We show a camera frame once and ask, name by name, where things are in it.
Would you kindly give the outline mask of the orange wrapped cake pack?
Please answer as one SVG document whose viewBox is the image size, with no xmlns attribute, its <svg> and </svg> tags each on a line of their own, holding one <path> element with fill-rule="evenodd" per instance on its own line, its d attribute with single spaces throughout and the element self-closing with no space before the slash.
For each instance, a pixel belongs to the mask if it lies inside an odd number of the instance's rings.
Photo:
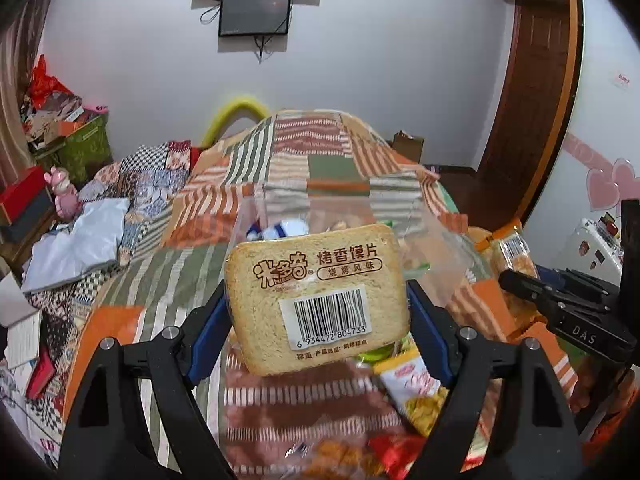
<svg viewBox="0 0 640 480">
<path fill-rule="evenodd" d="M 496 278 L 504 270 L 513 270 L 530 278 L 539 278 L 535 263 L 530 258 L 530 250 L 524 240 L 519 218 L 512 219 L 505 226 L 491 233 L 480 228 L 472 228 L 470 233 L 475 250 L 489 263 Z M 510 292 L 504 292 L 503 295 L 516 326 L 524 327 L 533 322 L 537 311 L 531 302 L 520 299 Z"/>
</svg>

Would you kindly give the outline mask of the red gift bag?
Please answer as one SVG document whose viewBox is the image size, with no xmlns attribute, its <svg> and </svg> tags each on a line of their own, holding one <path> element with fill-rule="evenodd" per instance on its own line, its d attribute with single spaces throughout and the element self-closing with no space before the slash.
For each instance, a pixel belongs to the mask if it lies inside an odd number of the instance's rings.
<svg viewBox="0 0 640 480">
<path fill-rule="evenodd" d="M 32 79 L 27 89 L 27 94 L 30 102 L 32 102 L 32 106 L 35 107 L 36 110 L 41 110 L 43 105 L 46 104 L 47 99 L 49 99 L 54 92 L 72 94 L 70 89 L 65 87 L 58 78 L 47 74 L 46 57 L 40 54 L 37 63 L 32 69 Z"/>
</svg>

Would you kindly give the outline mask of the clear bag fried snacks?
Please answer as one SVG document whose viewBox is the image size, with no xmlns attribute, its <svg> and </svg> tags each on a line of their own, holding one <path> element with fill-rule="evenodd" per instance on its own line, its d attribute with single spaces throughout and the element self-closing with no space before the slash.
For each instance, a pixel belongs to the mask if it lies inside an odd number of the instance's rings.
<svg viewBox="0 0 640 480">
<path fill-rule="evenodd" d="M 298 441 L 284 456 L 281 479 L 386 479 L 366 436 Z"/>
</svg>

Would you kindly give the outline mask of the striped pink curtain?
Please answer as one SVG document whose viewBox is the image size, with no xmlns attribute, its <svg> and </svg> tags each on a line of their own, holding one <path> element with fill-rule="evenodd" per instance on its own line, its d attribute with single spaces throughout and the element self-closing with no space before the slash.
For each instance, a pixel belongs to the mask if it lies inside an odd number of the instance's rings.
<svg viewBox="0 0 640 480">
<path fill-rule="evenodd" d="M 29 0 L 1 34 L 1 189 L 17 182 L 32 166 L 20 105 L 29 86 L 32 66 L 51 0 Z"/>
</svg>

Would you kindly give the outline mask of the white plastic bag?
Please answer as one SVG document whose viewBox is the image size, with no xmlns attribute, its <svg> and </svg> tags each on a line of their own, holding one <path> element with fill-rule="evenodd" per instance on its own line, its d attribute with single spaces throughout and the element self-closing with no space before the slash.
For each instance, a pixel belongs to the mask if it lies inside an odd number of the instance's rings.
<svg viewBox="0 0 640 480">
<path fill-rule="evenodd" d="M 71 226 L 43 235 L 32 246 L 22 292 L 30 294 L 76 282 L 97 268 L 115 263 L 128 209 L 128 198 L 95 200 L 85 204 Z"/>
</svg>

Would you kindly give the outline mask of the patchwork orange green blanket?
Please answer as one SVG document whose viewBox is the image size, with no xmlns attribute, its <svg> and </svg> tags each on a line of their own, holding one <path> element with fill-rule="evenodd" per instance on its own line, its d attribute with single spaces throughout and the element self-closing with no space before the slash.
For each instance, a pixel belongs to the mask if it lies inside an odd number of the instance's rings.
<svg viewBox="0 0 640 480">
<path fill-rule="evenodd" d="M 284 112 L 201 154 L 75 361 L 62 479 L 573 479 L 576 384 L 431 171 Z"/>
</svg>

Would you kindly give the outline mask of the yellow hoop headboard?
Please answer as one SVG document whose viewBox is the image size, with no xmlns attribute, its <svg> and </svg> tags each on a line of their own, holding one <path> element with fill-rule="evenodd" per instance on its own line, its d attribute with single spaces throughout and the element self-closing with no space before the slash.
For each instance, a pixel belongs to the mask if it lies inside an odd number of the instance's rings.
<svg viewBox="0 0 640 480">
<path fill-rule="evenodd" d="M 254 96 L 237 96 L 224 104 L 207 127 L 201 148 L 211 148 L 224 135 L 229 126 L 240 118 L 250 118 L 253 122 L 261 122 L 271 115 L 268 107 Z"/>
</svg>

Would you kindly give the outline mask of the white yellow snack packet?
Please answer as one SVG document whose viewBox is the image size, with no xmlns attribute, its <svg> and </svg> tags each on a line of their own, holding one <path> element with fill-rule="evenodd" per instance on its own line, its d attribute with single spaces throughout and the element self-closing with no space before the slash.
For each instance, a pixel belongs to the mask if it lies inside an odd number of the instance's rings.
<svg viewBox="0 0 640 480">
<path fill-rule="evenodd" d="M 424 438 L 432 432 L 449 390 L 428 371 L 417 348 L 374 364 L 398 412 Z"/>
</svg>

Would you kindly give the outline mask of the brown wooden door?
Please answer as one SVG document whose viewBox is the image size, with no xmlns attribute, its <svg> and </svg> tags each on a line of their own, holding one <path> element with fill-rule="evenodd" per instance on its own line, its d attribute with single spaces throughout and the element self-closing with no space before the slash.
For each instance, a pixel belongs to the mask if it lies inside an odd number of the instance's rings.
<svg viewBox="0 0 640 480">
<path fill-rule="evenodd" d="M 526 221 L 559 155 L 575 99 L 580 0 L 515 0 L 506 76 L 469 201 L 474 226 Z"/>
</svg>

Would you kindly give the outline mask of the small wall monitor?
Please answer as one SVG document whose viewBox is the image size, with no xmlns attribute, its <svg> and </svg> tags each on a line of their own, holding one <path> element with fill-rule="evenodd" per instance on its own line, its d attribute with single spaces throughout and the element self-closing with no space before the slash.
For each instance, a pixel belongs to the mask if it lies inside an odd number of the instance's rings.
<svg viewBox="0 0 640 480">
<path fill-rule="evenodd" d="M 218 36 L 285 36 L 293 0 L 221 0 Z"/>
</svg>

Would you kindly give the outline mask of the white appliance with stickers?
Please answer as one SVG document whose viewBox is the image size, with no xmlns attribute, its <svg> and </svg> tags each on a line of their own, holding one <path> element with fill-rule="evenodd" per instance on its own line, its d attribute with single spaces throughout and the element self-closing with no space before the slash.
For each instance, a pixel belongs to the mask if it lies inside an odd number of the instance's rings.
<svg viewBox="0 0 640 480">
<path fill-rule="evenodd" d="M 553 259 L 552 266 L 580 271 L 619 285 L 623 275 L 623 251 L 618 239 L 599 222 L 582 219 Z"/>
</svg>

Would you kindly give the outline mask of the toasted bread slice pack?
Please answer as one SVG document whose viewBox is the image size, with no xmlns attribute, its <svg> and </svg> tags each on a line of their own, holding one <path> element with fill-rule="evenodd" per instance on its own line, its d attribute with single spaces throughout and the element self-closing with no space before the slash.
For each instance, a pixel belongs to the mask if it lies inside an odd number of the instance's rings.
<svg viewBox="0 0 640 480">
<path fill-rule="evenodd" d="M 352 358 L 410 328 L 398 240 L 381 223 L 236 245 L 224 287 L 242 360 L 258 376 Z"/>
</svg>

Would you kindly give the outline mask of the blue white snack packet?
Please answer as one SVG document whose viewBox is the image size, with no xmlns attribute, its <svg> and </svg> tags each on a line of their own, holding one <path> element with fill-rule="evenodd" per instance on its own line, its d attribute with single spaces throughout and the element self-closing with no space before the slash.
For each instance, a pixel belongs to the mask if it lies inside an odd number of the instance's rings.
<svg viewBox="0 0 640 480">
<path fill-rule="evenodd" d="M 305 236 L 309 234 L 308 224 L 299 218 L 283 219 L 262 228 L 258 222 L 254 222 L 246 231 L 245 238 L 248 242 L 253 240 L 280 240 L 280 238 Z"/>
</svg>

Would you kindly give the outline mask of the pink plush toy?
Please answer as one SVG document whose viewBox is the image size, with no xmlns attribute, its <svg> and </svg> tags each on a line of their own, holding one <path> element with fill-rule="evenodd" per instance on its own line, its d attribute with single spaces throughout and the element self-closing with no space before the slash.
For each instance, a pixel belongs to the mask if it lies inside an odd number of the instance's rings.
<svg viewBox="0 0 640 480">
<path fill-rule="evenodd" d="M 43 179 L 51 188 L 58 218 L 64 222 L 73 221 L 80 214 L 82 205 L 68 171 L 52 166 Z"/>
</svg>

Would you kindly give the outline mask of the red and grey box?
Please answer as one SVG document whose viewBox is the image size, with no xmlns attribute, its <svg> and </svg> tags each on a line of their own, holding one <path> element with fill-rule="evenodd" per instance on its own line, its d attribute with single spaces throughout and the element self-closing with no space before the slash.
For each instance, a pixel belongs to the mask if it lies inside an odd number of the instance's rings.
<svg viewBox="0 0 640 480">
<path fill-rule="evenodd" d="M 21 180 L 1 193 L 2 243 L 21 242 L 53 209 L 43 168 L 28 168 Z"/>
</svg>

